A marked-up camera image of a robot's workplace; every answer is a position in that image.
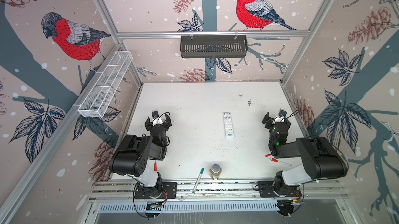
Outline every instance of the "red marker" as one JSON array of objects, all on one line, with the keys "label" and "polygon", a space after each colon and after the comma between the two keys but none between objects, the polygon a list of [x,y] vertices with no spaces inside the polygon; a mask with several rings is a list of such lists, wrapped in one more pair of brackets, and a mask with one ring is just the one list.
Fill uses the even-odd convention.
[{"label": "red marker", "polygon": [[290,164],[290,163],[278,161],[277,159],[274,159],[274,158],[272,158],[272,157],[270,158],[270,161],[277,162],[277,163],[282,163],[282,164],[285,164],[285,165],[288,165],[288,166],[292,166],[292,164]]}]

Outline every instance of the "wire basket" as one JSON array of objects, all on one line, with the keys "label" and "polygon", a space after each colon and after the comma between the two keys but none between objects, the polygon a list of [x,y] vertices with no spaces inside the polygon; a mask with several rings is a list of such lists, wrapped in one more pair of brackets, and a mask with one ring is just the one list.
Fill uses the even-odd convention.
[{"label": "wire basket", "polygon": [[115,52],[78,109],[83,117],[102,118],[104,116],[132,59],[132,54],[128,51]]},{"label": "wire basket", "polygon": [[242,58],[248,51],[246,35],[181,36],[182,58]]}]

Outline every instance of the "jar lid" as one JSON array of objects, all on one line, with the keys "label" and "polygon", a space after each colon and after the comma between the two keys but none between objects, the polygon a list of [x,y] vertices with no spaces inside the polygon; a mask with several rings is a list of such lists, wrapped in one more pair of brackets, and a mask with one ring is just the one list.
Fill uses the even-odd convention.
[{"label": "jar lid", "polygon": [[214,165],[212,165],[211,171],[215,174],[220,173],[221,171],[220,166],[215,163]]}]

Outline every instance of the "black metal basket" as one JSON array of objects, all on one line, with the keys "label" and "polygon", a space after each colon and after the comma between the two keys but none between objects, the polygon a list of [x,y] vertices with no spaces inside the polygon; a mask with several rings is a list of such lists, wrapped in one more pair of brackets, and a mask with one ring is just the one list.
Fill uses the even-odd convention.
[{"label": "black metal basket", "polygon": [[246,35],[182,36],[180,52],[183,58],[242,58],[248,51]]}]

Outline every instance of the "blue marker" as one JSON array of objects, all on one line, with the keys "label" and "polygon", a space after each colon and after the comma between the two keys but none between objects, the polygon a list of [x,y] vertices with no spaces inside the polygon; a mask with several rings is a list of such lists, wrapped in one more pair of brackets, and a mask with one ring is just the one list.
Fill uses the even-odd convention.
[{"label": "blue marker", "polygon": [[195,192],[196,192],[196,189],[197,189],[198,183],[200,182],[200,179],[201,179],[201,177],[202,177],[202,172],[203,172],[203,168],[201,169],[201,172],[200,172],[200,173],[199,173],[199,175],[198,175],[198,178],[197,178],[196,185],[194,186],[194,189],[193,189],[193,193],[195,193]]}]

